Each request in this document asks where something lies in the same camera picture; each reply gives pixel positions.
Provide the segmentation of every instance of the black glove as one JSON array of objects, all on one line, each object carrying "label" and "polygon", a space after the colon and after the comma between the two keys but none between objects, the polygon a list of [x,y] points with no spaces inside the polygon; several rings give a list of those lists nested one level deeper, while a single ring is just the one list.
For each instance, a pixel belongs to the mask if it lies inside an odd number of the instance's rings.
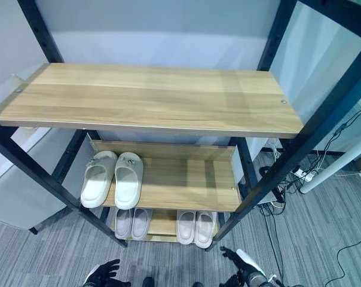
[{"label": "black glove", "polygon": [[113,271],[117,271],[120,268],[119,263],[120,260],[116,259],[98,267],[86,280],[84,287],[130,287],[130,282],[121,282],[112,278],[117,275],[117,272]]}]

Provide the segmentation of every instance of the white wall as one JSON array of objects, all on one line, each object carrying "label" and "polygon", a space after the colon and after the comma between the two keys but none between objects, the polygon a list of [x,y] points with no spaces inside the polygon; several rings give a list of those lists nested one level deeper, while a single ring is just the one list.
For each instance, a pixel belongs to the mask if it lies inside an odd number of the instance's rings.
[{"label": "white wall", "polygon": [[46,61],[17,1],[0,0],[0,103],[14,87],[12,74],[28,77]]},{"label": "white wall", "polygon": [[[297,3],[271,72],[303,123],[313,115],[360,51],[361,38]],[[359,109],[356,106],[349,115]],[[324,149],[330,136],[317,148]],[[343,132],[330,150],[346,151],[359,136],[361,118]]]}]

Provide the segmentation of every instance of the white panel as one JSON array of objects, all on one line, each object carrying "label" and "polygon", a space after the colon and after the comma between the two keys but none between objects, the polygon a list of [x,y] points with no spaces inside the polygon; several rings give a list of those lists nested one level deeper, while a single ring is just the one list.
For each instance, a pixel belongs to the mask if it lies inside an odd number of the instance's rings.
[{"label": "white panel", "polygon": [[0,84],[30,66],[46,62],[16,0],[0,1]]}]

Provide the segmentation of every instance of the white slipper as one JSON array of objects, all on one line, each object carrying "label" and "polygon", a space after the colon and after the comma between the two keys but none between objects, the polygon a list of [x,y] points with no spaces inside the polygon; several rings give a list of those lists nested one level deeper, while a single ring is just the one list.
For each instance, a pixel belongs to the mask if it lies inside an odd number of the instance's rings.
[{"label": "white slipper", "polygon": [[196,211],[177,210],[176,240],[184,245],[192,243],[195,234]]},{"label": "white slipper", "polygon": [[116,238],[126,239],[130,235],[133,224],[133,209],[117,209],[115,213],[114,234]]},{"label": "white slipper", "polygon": [[212,234],[216,224],[216,212],[201,211],[197,214],[195,226],[195,245],[200,248],[207,248],[212,243]]},{"label": "white slipper", "polygon": [[100,206],[108,196],[117,155],[112,151],[101,151],[90,159],[84,176],[81,203],[87,208]]},{"label": "white slipper", "polygon": [[142,185],[143,161],[132,152],[120,155],[115,166],[115,205],[130,209],[138,204]]},{"label": "white slipper", "polygon": [[131,237],[134,240],[145,239],[149,231],[152,209],[136,208],[134,210],[133,226],[131,227]]}]

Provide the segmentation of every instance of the electrical cord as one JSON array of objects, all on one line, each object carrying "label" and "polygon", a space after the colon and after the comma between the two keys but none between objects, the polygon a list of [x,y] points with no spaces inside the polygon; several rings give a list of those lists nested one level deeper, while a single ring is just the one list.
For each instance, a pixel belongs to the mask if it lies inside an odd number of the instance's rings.
[{"label": "electrical cord", "polygon": [[337,251],[337,254],[336,254],[337,264],[340,266],[342,275],[339,276],[339,277],[333,278],[333,279],[331,279],[330,281],[327,281],[327,282],[325,283],[324,287],[327,287],[328,284],[330,284],[331,282],[333,282],[333,281],[335,281],[335,280],[342,279],[342,278],[345,277],[345,271],[344,271],[343,267],[342,267],[341,264],[340,264],[340,261],[339,261],[339,259],[338,259],[338,255],[339,255],[340,252],[343,251],[344,249],[351,248],[351,247],[357,246],[357,245],[359,245],[359,244],[361,244],[361,240],[360,240],[359,242],[355,243],[355,244],[348,245],[348,246],[343,247],[343,248],[341,248],[341,249],[339,249],[339,250]]},{"label": "electrical cord", "polygon": [[331,144],[337,140],[340,136],[341,133],[347,129],[348,127],[350,127],[359,117],[361,116],[361,110],[357,111],[352,117],[350,117],[346,122],[342,123],[333,133],[332,137],[328,140],[328,142],[326,143],[325,147],[324,147],[324,154],[317,156],[317,158],[315,158],[315,160],[312,161],[312,163],[310,164],[310,167],[308,168],[308,170],[305,170],[305,175],[301,176],[301,177],[297,177],[296,179],[292,180],[292,181],[286,181],[288,183],[294,183],[296,181],[300,181],[300,179],[303,179],[303,183],[301,184],[301,186],[304,185],[305,182],[305,178],[307,177],[307,175],[309,175],[311,172],[316,172],[318,173],[318,169],[321,168],[324,159],[326,157],[326,153],[329,149],[329,147],[331,146]]},{"label": "electrical cord", "polygon": [[[281,282],[283,282],[283,280],[284,280],[283,255],[282,255],[282,250],[280,249],[279,237],[277,236],[275,217],[274,217],[274,215],[272,214],[272,212],[270,211],[269,206],[268,206],[266,203],[264,203],[264,205],[265,205],[265,207],[263,206],[263,204],[261,204],[259,207],[260,207],[261,213],[262,213],[262,215],[263,215],[263,217],[264,217],[264,222],[265,222],[265,226],[266,226],[266,228],[267,228],[268,238],[269,238],[269,240],[270,240],[270,242],[271,242],[272,251],[273,251],[273,254],[274,254],[274,256],[275,256],[275,261],[276,261],[277,269],[278,269],[279,274],[280,274]],[[277,246],[279,247],[280,258],[281,258],[281,263],[280,263],[280,265],[281,265],[282,267],[280,267],[279,261],[278,261],[277,256],[276,256],[276,251],[275,251],[274,243],[273,243],[273,240],[272,240],[272,238],[271,238],[270,228],[268,227],[267,216],[265,215],[263,208],[265,208],[265,209],[268,211],[268,213],[272,215],[273,220],[274,220]]]}]

